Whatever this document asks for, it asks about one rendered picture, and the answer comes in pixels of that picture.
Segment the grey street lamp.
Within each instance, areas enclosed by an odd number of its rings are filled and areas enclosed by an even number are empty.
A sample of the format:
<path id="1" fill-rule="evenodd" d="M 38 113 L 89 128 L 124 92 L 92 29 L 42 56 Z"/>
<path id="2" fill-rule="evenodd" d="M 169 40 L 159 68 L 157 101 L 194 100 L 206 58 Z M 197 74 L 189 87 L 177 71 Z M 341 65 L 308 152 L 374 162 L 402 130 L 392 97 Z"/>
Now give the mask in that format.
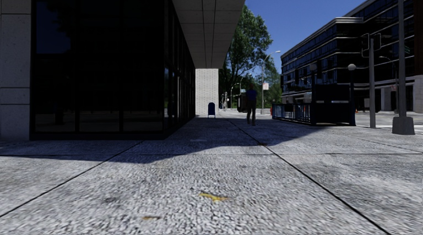
<path id="1" fill-rule="evenodd" d="M 261 91 L 261 95 L 262 95 L 262 99 L 261 99 L 261 112 L 260 112 L 260 114 L 264 114 L 264 68 L 265 68 L 265 62 L 266 62 L 266 60 L 272 55 L 272 54 L 275 54 L 275 53 L 280 53 L 281 52 L 281 50 L 277 50 L 277 51 L 274 51 L 274 52 L 271 52 L 271 53 L 269 53 L 266 57 L 265 57 L 265 59 L 262 61 L 262 69 L 261 69 L 261 84 L 262 84 L 262 91 Z"/>
<path id="2" fill-rule="evenodd" d="M 230 89 L 230 109 L 232 109 L 232 102 L 233 102 L 233 88 L 236 86 L 236 85 L 238 85 L 239 83 L 235 83 L 235 84 L 233 84 L 233 86 L 231 87 L 231 89 Z"/>

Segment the black bus shelter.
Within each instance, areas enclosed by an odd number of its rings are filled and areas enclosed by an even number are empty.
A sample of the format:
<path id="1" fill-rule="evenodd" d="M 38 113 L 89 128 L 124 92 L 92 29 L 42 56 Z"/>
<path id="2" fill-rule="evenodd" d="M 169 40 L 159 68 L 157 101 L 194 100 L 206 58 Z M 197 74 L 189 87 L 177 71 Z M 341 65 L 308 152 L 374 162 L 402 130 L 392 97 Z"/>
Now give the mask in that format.
<path id="1" fill-rule="evenodd" d="M 247 97 L 245 93 L 241 93 L 237 98 L 237 110 L 240 113 L 247 112 Z"/>

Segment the person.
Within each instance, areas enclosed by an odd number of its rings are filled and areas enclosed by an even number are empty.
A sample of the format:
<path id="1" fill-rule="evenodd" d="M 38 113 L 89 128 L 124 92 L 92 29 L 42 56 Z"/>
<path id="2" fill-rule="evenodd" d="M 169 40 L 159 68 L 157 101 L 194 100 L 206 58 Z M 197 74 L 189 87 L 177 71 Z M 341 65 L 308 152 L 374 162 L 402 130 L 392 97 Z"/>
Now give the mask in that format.
<path id="1" fill-rule="evenodd" d="M 256 125 L 256 104 L 257 92 L 254 89 L 254 84 L 250 83 L 249 89 L 246 91 L 246 104 L 247 104 L 247 124 Z"/>

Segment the trees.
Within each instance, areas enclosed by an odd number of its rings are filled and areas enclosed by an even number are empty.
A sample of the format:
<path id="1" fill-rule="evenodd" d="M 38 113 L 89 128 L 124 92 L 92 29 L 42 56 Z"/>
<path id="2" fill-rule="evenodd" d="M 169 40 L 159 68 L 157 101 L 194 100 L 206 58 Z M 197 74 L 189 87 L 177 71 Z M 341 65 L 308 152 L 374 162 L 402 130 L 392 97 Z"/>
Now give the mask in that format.
<path id="1" fill-rule="evenodd" d="M 248 89 L 249 83 L 254 83 L 258 92 L 257 106 L 261 107 L 262 61 L 270 53 L 268 48 L 272 42 L 263 18 L 243 6 L 223 67 L 219 69 L 219 99 L 222 103 L 226 102 L 230 106 L 230 89 L 233 84 L 239 83 L 232 91 L 232 106 L 236 107 L 240 90 Z M 271 55 L 264 68 L 264 106 L 268 108 L 278 101 L 280 74 L 275 67 L 274 56 Z"/>

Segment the dark stairway railing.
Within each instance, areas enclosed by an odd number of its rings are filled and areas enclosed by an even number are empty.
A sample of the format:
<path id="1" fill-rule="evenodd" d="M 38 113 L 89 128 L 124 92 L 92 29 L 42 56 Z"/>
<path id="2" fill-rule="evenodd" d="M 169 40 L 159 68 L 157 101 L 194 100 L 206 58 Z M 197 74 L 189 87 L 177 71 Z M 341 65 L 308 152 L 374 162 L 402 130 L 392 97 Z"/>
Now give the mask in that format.
<path id="1" fill-rule="evenodd" d="M 317 65 L 312 63 L 310 70 L 311 100 L 302 103 L 272 104 L 272 118 L 304 123 L 309 125 L 348 124 L 355 126 L 354 70 L 348 66 L 349 84 L 318 85 L 315 83 Z"/>

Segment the pale concrete building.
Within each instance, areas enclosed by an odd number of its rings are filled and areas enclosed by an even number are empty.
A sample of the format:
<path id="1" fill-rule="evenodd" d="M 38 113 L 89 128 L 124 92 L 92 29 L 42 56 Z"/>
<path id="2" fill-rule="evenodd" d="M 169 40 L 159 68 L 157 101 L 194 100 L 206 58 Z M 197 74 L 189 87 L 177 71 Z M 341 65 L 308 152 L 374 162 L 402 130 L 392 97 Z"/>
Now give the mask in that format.
<path id="1" fill-rule="evenodd" d="M 218 108 L 245 0 L 0 0 L 0 139 L 163 138 Z"/>

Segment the dark glass building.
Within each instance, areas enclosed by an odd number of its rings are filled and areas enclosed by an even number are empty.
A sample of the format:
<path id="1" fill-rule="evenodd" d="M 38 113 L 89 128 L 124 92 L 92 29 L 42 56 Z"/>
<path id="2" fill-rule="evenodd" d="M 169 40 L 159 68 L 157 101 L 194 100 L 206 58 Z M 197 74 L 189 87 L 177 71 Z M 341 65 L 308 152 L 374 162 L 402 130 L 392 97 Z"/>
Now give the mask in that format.
<path id="1" fill-rule="evenodd" d="M 406 109 L 423 113 L 423 0 L 404 0 L 403 17 Z M 362 56 L 366 34 L 381 35 L 374 58 L 376 110 L 394 110 L 400 54 L 398 0 L 367 0 L 284 53 L 280 57 L 282 103 L 311 99 L 310 65 L 316 64 L 317 84 L 348 84 L 353 79 L 355 107 L 367 109 L 369 60 Z"/>

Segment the traffic light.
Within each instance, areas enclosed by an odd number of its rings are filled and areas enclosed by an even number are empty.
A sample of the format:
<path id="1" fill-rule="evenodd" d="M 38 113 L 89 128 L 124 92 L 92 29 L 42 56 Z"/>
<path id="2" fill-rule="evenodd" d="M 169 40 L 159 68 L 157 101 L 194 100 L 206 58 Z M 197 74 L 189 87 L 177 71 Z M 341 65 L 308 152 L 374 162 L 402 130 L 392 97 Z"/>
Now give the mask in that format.
<path id="1" fill-rule="evenodd" d="M 375 106 L 375 59 L 374 52 L 381 48 L 381 34 L 363 34 L 361 37 L 361 55 L 368 58 L 369 64 L 369 94 L 370 94 L 370 128 L 376 128 Z"/>

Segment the grey pole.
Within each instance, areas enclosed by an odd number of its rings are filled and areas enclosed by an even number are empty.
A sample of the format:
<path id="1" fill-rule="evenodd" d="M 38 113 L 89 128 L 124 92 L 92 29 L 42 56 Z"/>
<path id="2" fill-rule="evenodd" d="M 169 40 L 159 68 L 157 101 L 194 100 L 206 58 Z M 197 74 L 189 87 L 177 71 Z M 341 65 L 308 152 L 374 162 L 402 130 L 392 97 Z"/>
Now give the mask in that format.
<path id="1" fill-rule="evenodd" d="M 393 134 L 414 135 L 414 121 L 406 115 L 406 73 L 405 73 L 405 40 L 404 40 L 404 0 L 398 0 L 398 116 L 393 118 Z"/>

